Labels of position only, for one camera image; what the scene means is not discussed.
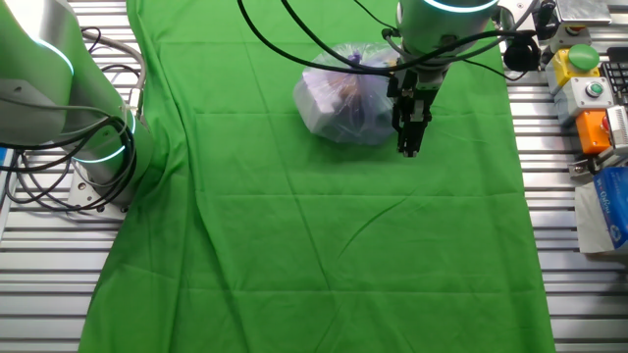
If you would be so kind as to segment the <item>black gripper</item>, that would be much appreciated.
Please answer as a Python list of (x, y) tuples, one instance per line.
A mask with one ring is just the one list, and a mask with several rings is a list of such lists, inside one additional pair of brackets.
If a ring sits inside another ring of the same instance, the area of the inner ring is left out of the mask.
[(423, 138), (432, 120), (431, 105), (441, 88), (441, 73), (439, 71), (399, 71), (389, 79), (387, 96), (396, 99), (392, 106), (392, 127), (397, 132), (397, 151), (403, 156), (409, 156), (407, 137), (405, 133), (405, 99), (401, 96), (411, 96), (416, 101), (422, 101), (421, 114), (416, 113), (412, 118), (411, 157), (416, 157), (421, 149)]

